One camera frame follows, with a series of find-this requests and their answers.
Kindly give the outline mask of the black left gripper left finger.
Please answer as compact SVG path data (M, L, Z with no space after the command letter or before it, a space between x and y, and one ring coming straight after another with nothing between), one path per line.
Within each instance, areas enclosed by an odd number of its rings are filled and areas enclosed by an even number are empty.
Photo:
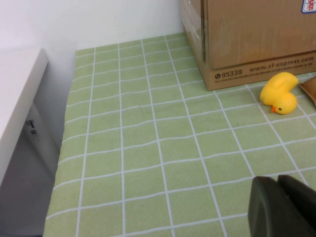
M252 237L314 237L313 228L271 177L252 180L248 223Z

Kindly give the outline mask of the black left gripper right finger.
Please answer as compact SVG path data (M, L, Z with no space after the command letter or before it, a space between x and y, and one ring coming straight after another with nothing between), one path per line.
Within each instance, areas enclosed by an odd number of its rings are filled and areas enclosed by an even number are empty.
M306 221L316 227L316 191L290 175L279 175L277 183Z

